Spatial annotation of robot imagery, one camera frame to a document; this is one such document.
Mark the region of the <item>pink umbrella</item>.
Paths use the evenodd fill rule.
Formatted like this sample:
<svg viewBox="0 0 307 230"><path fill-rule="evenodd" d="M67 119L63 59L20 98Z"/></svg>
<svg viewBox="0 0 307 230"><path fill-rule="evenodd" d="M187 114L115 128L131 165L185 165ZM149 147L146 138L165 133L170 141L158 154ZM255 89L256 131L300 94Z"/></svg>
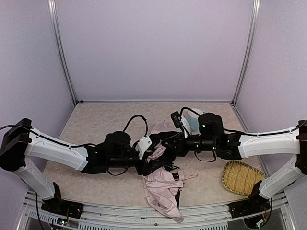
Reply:
<svg viewBox="0 0 307 230"><path fill-rule="evenodd" d="M159 134L163 131L174 131L175 126L166 121L158 122L152 128L150 134ZM149 163L163 156L166 153L166 147L163 147L159 141L157 147L154 147L154 152L147 157ZM164 167L154 170L148 176L143 176L143 184L145 188L145 196L148 204L160 214L173 219L177 223L184 220L184 216L180 213L175 195L180 188L184 187L184 181L195 178L197 173L187 174L185 171L179 170L179 179L175 180L172 173Z"/></svg>

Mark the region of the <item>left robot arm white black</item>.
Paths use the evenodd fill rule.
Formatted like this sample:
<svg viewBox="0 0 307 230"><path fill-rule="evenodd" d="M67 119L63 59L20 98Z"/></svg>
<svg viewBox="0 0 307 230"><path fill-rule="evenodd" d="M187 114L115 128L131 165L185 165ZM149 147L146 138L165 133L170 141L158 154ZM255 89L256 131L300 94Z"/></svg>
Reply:
<svg viewBox="0 0 307 230"><path fill-rule="evenodd" d="M0 147L0 167L18 175L37 193L43 201L42 210L77 219L83 204L64 200L60 187L41 173L31 157L57 162L86 174L110 174L111 168L127 171L130 167L142 174L146 171L145 153L152 145L150 137L145 135L131 146L131 138L125 131L107 134L100 144L73 145L40 132L28 118L6 127L8 131Z"/></svg>

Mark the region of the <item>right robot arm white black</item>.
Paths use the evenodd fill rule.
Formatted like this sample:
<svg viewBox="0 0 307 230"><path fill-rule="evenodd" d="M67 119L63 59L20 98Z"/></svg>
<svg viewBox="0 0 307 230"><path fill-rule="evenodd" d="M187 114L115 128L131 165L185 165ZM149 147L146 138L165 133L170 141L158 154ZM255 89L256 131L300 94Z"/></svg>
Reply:
<svg viewBox="0 0 307 230"><path fill-rule="evenodd" d="M296 126L288 129L264 132L244 133L225 129L222 118L213 113L198 117L199 134L189 134L178 112L171 114L176 128L183 132L162 140L162 145L172 149L178 156L185 156L189 151L214 152L224 160L291 154L292 157L282 168L266 179L257 182L251 195L245 200L229 204L233 218L250 215L271 208L269 200L285 187L293 184L307 174L307 122L300 120Z"/></svg>

